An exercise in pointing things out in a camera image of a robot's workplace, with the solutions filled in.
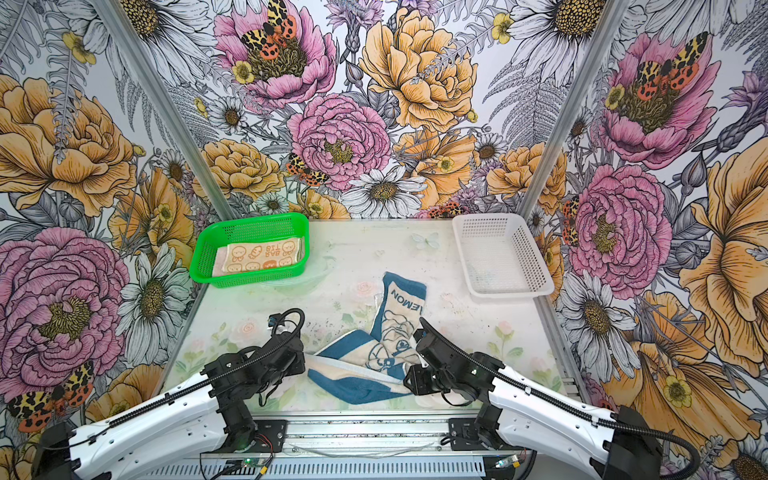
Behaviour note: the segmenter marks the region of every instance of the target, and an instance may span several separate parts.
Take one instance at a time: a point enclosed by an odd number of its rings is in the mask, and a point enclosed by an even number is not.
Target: white daisy
[[[737,442],[737,445],[739,456],[718,472],[718,478],[748,480],[768,477],[768,441],[765,436],[761,435],[756,440],[747,435],[744,440]]]
[[[256,208],[265,215],[284,214],[290,206],[285,197],[281,197],[275,192],[264,194],[256,200]]]
[[[512,61],[528,61],[526,76],[543,65],[542,78],[554,74],[558,86],[567,83],[587,54],[605,1],[518,0],[508,32],[521,43]]]
[[[136,260],[138,283],[120,292],[122,318],[116,335],[125,333],[125,358],[132,365],[160,363],[168,358],[169,340],[174,339],[184,319],[181,313],[192,300],[192,279],[176,249],[163,243],[154,266],[144,252]]]
[[[114,76],[122,79],[125,60],[98,17],[93,1],[60,0],[58,9],[69,20],[69,28],[83,37],[86,50],[95,54],[107,52]],[[204,77],[202,64],[210,61],[206,50],[216,44],[216,38],[207,33],[212,17],[206,2],[121,0],[121,4],[165,81],[176,86],[191,78]]]
[[[621,331],[633,330],[634,319],[627,312],[611,307],[611,286],[585,270],[584,276],[567,273],[558,297],[557,311],[563,318],[568,341],[577,343],[576,352],[589,373],[597,373],[601,382],[620,378],[611,361],[611,353],[621,370],[634,378],[640,359]]]
[[[239,134],[245,122],[245,107],[237,97],[217,98],[208,105],[208,121],[229,135]]]
[[[482,164],[498,160],[501,154],[507,151],[507,142],[499,134],[479,134],[477,138],[475,151]]]
[[[157,165],[160,167],[166,177],[180,183],[187,173],[187,165],[181,152],[169,148],[157,159]]]
[[[659,40],[672,37],[672,45],[702,31],[717,35],[726,23],[741,23],[755,8],[755,0],[654,0],[649,2],[645,31],[658,32]]]
[[[424,177],[403,178],[406,168],[397,165],[387,173],[373,169],[341,197],[341,203],[355,218],[408,218],[422,207],[423,195],[413,193],[427,188]]]
[[[533,206],[531,216],[525,221],[528,224],[528,229],[531,231],[531,235],[538,237],[544,233],[544,226],[547,224],[547,218],[544,214],[544,209],[538,204]]]

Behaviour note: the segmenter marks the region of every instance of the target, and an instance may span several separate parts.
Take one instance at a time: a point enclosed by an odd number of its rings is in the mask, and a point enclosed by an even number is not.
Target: butterfly sticker
[[[298,175],[299,180],[310,187],[319,187],[320,185],[324,185],[330,179],[328,174],[307,167],[304,160],[293,153],[288,157],[286,170],[288,170],[288,173],[291,175]]]
[[[649,101],[656,94],[666,95],[670,90],[682,90],[692,82],[699,73],[698,61],[707,46],[709,32],[700,34],[685,44],[675,58],[666,60],[663,64],[655,61],[644,61],[637,66],[637,97]]]
[[[8,402],[8,411],[19,420],[22,433],[40,432],[53,419],[65,416],[93,392],[94,364],[87,361],[51,392],[27,392]]]
[[[440,248],[437,232],[429,234],[428,237],[422,237],[421,235],[414,233],[411,235],[411,239],[413,239],[413,242],[416,244],[416,248],[419,250],[424,250],[427,248],[437,250]]]
[[[576,214],[578,214],[578,196],[574,195],[563,204],[563,242],[578,248],[578,232],[576,231]]]
[[[270,0],[262,28],[247,31],[240,41],[254,57],[260,55],[264,60],[276,60],[280,48],[285,48],[293,38],[296,38],[296,18],[288,15],[285,0]]]

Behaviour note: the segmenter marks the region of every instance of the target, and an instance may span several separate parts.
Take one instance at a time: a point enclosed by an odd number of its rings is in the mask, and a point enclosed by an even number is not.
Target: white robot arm
[[[291,313],[300,315],[295,330],[276,334]],[[46,430],[33,480],[134,480],[177,458],[243,451],[256,435],[243,400],[305,369],[303,312],[291,309],[270,320],[273,337],[260,349],[222,355],[185,383],[120,415]],[[634,410],[617,414],[576,402],[491,356],[464,353],[424,319],[422,327],[415,333],[422,365],[410,368],[404,385],[415,395],[455,390],[481,400],[475,432],[486,448],[523,445],[608,480],[682,480],[698,468],[698,451],[689,442],[649,429]],[[687,449],[689,465],[660,477],[657,439]]]
[[[610,480],[682,480],[697,469],[697,449],[670,433],[649,429],[628,407],[619,413],[576,402],[546,389],[512,367],[484,353],[469,355],[421,319],[416,352],[422,365],[412,366],[404,381],[415,395],[461,393],[481,400],[476,434],[489,449],[521,445],[579,468],[593,478]],[[683,446],[690,462],[679,472],[660,476],[661,445]]]

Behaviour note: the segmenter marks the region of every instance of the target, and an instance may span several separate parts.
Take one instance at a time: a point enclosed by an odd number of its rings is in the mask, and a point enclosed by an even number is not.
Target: folded towel
[[[410,394],[402,380],[418,362],[412,335],[421,326],[426,286],[387,272],[384,292],[370,333],[353,330],[306,356],[309,378],[353,405]]]

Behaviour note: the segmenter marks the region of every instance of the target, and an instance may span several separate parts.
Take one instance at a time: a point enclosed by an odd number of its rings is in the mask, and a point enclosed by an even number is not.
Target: white table surface
[[[424,245],[423,238],[436,241]],[[165,385],[178,384],[222,353],[263,345],[270,334],[268,316],[289,308],[306,313],[302,331],[306,353],[352,329],[369,331],[382,297],[382,277],[390,271],[427,286],[424,317],[453,343],[501,358],[523,375],[561,390],[560,372],[533,300],[474,302],[450,221],[312,222],[310,252],[306,272],[294,279],[208,288]],[[434,397],[349,405],[303,374],[285,379],[266,407],[260,408],[255,399],[247,403],[254,413],[451,408]]]

